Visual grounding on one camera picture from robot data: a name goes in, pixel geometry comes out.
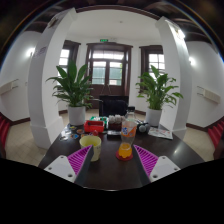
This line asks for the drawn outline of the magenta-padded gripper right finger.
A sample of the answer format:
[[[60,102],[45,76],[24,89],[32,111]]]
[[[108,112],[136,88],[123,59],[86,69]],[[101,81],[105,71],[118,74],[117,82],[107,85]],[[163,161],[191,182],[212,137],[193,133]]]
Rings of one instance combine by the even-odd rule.
[[[147,185],[180,170],[167,156],[156,156],[152,152],[135,145],[134,158],[142,185]]]

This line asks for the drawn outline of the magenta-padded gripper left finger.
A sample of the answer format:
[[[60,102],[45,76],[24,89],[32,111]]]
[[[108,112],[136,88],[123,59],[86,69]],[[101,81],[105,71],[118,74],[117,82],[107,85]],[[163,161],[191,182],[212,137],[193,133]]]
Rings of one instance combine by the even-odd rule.
[[[93,146],[90,145],[69,156],[60,155],[45,168],[45,171],[72,183],[83,184],[93,154]]]

